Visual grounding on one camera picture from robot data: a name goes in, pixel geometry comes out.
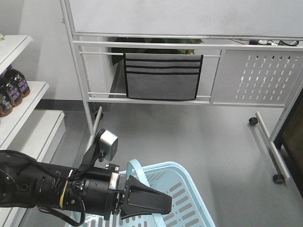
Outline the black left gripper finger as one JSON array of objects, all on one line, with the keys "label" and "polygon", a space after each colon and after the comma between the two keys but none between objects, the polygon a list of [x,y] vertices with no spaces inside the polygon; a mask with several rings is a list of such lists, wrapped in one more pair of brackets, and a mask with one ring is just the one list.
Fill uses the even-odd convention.
[{"label": "black left gripper finger", "polygon": [[141,183],[135,177],[127,180],[125,198],[120,211],[121,218],[158,213],[169,214],[172,197]]}]

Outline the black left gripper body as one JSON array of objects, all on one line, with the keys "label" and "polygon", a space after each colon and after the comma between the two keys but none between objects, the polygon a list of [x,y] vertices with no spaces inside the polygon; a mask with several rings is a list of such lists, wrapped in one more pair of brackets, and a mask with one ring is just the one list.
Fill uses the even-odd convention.
[{"label": "black left gripper body", "polygon": [[110,171],[111,175],[106,193],[107,197],[103,217],[104,220],[109,220],[112,214],[117,215],[122,209],[128,176],[119,173],[119,166],[115,164],[108,164],[106,169]]}]

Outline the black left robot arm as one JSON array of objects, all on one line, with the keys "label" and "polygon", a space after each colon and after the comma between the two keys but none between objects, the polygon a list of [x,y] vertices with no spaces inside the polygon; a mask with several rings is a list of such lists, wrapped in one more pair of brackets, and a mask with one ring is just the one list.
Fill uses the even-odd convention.
[{"label": "black left robot arm", "polygon": [[119,173],[82,162],[79,168],[38,162],[13,150],[0,152],[0,205],[3,208],[37,207],[78,227],[86,214],[121,219],[171,212],[172,198]]}]

